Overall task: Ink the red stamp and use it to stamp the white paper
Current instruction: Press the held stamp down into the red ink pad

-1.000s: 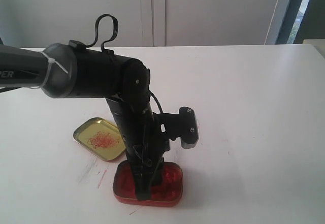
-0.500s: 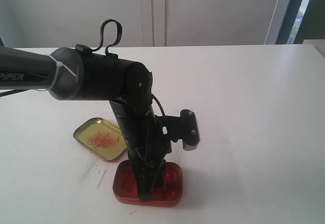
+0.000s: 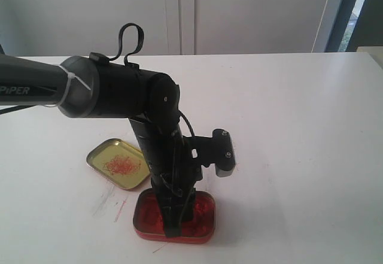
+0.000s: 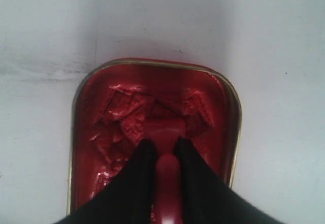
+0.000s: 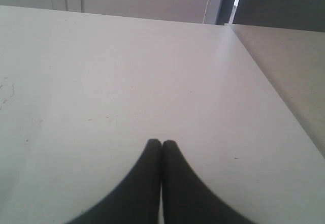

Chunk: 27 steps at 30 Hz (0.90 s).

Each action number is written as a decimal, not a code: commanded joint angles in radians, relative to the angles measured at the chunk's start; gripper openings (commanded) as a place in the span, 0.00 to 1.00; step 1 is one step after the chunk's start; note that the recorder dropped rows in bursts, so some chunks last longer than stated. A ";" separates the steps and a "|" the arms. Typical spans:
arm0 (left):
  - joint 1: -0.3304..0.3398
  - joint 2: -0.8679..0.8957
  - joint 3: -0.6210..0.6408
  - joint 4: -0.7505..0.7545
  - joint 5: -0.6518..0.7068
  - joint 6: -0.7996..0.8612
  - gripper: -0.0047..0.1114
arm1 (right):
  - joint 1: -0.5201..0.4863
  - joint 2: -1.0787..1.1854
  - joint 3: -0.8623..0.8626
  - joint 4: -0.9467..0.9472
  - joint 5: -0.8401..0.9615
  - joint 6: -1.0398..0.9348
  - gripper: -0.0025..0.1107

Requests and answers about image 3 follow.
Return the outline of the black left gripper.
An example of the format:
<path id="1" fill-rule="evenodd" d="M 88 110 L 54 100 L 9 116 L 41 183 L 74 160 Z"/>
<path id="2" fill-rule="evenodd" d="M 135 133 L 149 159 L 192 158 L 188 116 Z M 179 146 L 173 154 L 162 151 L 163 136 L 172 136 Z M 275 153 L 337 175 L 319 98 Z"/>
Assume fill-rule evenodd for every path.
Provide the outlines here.
<path id="1" fill-rule="evenodd" d="M 182 224 L 193 220 L 196 182 L 196 172 L 183 172 L 177 178 L 176 190 L 173 191 L 171 173 L 151 172 L 151 186 L 156 195 L 167 238 L 181 236 Z"/>

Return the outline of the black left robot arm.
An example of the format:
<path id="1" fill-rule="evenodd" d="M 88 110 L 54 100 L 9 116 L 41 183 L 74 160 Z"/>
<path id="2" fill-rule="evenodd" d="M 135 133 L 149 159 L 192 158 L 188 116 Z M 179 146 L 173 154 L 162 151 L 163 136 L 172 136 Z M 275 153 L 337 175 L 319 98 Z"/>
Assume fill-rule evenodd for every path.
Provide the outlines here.
<path id="1" fill-rule="evenodd" d="M 146 162 L 168 238 L 193 218 L 195 171 L 179 126 L 180 88 L 162 72 L 118 65 L 105 56 L 72 56 L 59 65 L 1 56 L 1 105 L 6 113 L 57 106 L 70 118 L 128 119 Z"/>

